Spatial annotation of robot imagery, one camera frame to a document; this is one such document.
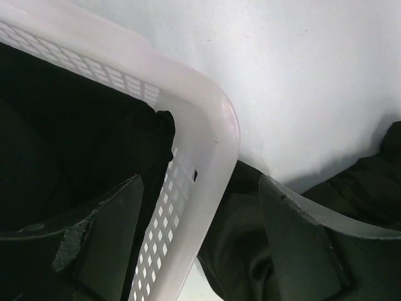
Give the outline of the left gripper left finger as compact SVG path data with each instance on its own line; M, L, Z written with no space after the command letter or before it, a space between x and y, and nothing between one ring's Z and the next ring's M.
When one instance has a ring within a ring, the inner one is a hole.
M143 195L133 176L99 198L1 233L1 300L120 300Z

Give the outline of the white plastic basket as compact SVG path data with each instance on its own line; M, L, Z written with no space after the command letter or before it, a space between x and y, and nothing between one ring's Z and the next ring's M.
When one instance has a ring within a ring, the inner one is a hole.
M239 153L239 125L209 78L69 1L2 1L1 41L174 117L167 169L130 300L177 300Z

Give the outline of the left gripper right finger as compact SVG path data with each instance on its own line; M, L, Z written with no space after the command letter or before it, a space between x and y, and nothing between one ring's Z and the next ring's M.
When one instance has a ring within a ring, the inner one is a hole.
M399 300L400 232L306 199L270 176L259 181L282 300Z

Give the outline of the black printed t shirt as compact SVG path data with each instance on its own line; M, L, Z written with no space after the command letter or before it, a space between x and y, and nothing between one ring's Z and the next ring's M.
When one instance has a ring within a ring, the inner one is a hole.
M238 162L197 256L223 300L282 300L259 195L265 176ZM379 152L363 157L300 196L349 218L400 232L400 123Z

